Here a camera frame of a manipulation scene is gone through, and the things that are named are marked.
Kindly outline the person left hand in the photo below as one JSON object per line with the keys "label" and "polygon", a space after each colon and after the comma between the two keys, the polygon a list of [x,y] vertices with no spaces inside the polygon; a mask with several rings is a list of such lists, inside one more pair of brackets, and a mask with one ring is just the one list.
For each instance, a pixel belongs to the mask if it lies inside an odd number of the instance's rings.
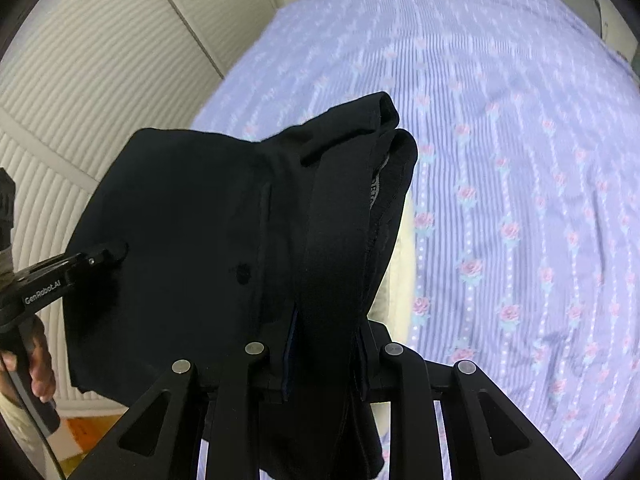
{"label": "person left hand", "polygon": [[[48,348],[44,325],[40,318],[35,318],[30,330],[30,340],[32,341],[32,351],[29,352],[29,375],[32,378],[32,393],[42,402],[47,403],[52,400],[56,379],[52,367],[51,353]],[[20,396],[8,376],[9,372],[14,372],[16,367],[16,356],[12,352],[1,352],[1,393],[10,403],[22,406]]]}

